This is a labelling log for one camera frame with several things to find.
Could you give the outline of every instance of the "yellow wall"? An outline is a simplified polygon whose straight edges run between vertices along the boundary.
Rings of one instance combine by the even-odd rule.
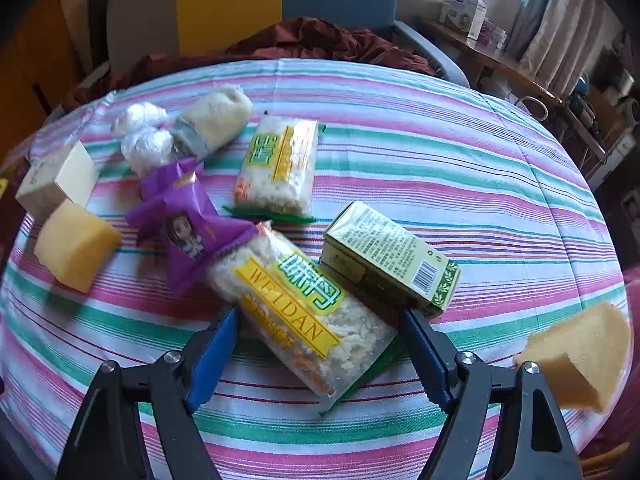
[[[180,52],[226,48],[279,22],[282,0],[176,0]]]

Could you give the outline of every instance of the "red blanket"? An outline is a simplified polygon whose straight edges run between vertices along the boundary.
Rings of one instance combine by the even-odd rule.
[[[315,18],[293,18],[242,40],[226,50],[208,54],[150,54],[128,72],[108,73],[91,88],[77,88],[65,97],[62,106],[70,112],[112,90],[129,88],[157,77],[199,66],[249,59],[333,59],[400,68],[435,76],[426,59],[393,46],[367,28],[349,32]]]

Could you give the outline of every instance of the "green box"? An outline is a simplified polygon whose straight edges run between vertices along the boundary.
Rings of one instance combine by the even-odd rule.
[[[321,262],[393,306],[442,314],[460,266],[402,226],[356,201],[324,231]]]

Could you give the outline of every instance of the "wooden table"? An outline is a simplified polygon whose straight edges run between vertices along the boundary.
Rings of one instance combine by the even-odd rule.
[[[540,96],[553,106],[562,105],[562,100],[537,82],[535,77],[524,70],[514,57],[497,50],[494,46],[486,46],[442,23],[433,22],[425,18],[420,20],[418,29],[428,38],[442,40],[451,44],[461,50],[465,57],[469,58],[471,62],[459,64],[464,65],[461,68],[473,88],[477,88],[484,70],[489,69],[503,73],[508,79],[524,86],[527,90],[530,90],[536,96]]]

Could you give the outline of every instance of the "metal screw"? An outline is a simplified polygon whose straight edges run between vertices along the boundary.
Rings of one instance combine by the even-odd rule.
[[[182,359],[182,354],[177,350],[169,350],[166,354],[164,354],[163,359],[165,363],[174,364]]]
[[[116,361],[105,361],[100,365],[100,371],[106,374],[113,372],[116,369]]]
[[[540,371],[538,363],[533,361],[524,361],[522,366],[524,366],[524,371],[526,371],[527,374],[537,374]]]
[[[465,350],[458,354],[458,359],[460,359],[460,362],[464,363],[465,365],[472,365],[478,360],[478,356],[476,356],[476,354],[474,354],[473,352]]]

